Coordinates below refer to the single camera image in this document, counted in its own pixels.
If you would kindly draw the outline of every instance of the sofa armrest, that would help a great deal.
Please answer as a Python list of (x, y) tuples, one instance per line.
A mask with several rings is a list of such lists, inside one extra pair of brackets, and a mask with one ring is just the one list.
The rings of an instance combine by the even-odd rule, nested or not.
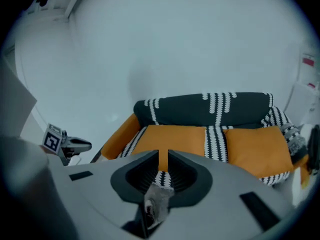
[(109, 160), (117, 158), (140, 129), (138, 118), (132, 114), (104, 144), (101, 154)]
[(284, 112), (273, 106), (264, 119), (261, 120), (263, 127), (278, 126), (287, 142), (291, 161), (295, 165), (307, 154), (307, 143), (300, 134), (299, 129), (290, 121)]
[[(314, 126), (312, 124), (304, 124), (300, 130), (301, 136), (305, 138), (307, 143), (310, 139), (313, 127)], [(302, 164), (305, 163), (305, 159), (308, 158), (304, 157), (304, 159), (302, 159), (301, 162)], [(293, 206), (297, 207), (301, 203), (301, 201), (303, 201), (303, 189), (301, 186), (301, 168), (298, 167), (298, 164), (295, 167), (294, 172), (290, 174), (289, 178), (285, 182), (276, 185), (274, 188), (278, 192), (280, 192), (285, 198), (287, 198), (287, 200), (290, 201)]]

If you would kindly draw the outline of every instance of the red label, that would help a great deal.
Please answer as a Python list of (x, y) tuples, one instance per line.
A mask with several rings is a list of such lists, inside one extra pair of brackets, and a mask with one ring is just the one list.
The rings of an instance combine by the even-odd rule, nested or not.
[(302, 59), (302, 62), (311, 66), (311, 67), (314, 67), (315, 66), (315, 61), (312, 60), (312, 59), (309, 59), (309, 58), (303, 58)]

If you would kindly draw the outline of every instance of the black and white patterned sofa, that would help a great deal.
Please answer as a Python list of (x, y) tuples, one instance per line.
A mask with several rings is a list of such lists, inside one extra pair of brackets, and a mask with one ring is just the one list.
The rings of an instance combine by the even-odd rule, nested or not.
[[(274, 106), (273, 95), (262, 92), (203, 93), (154, 98), (138, 101), (134, 113), (142, 129), (126, 145), (117, 158), (130, 156), (148, 125), (181, 125), (205, 127), (204, 155), (228, 162), (223, 129), (257, 129), (278, 126), (288, 144), (292, 163), (307, 154), (306, 141), (290, 119)], [(290, 172), (260, 178), (272, 186), (286, 180)], [(159, 171), (154, 183), (171, 189), (169, 173)]]

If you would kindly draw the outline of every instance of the sofa backrest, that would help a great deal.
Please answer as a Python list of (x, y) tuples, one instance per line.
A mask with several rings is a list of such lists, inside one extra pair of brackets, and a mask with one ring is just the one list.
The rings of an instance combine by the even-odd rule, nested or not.
[(140, 126), (262, 127), (273, 95), (262, 92), (204, 93), (138, 101), (133, 111)]

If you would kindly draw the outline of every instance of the orange cushion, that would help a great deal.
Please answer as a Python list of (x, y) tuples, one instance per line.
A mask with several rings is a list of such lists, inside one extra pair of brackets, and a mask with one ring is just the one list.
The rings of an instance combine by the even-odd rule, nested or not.
[(300, 174), (301, 174), (301, 186), (304, 189), (309, 184), (310, 174), (308, 171), (308, 166), (305, 163), (300, 167)]
[(205, 156), (206, 128), (180, 125), (149, 125), (132, 155), (159, 150), (159, 171), (168, 171), (168, 150)]
[(285, 137), (278, 126), (224, 131), (228, 160), (257, 178), (293, 170)]
[(137, 116), (132, 114), (104, 144), (101, 154), (109, 160), (117, 158), (140, 129)]
[(298, 162), (296, 162), (294, 165), (293, 165), (293, 170), (299, 168), (299, 167), (302, 167), (304, 165), (307, 164), (309, 160), (309, 155), (306, 154), (303, 158), (301, 158)]

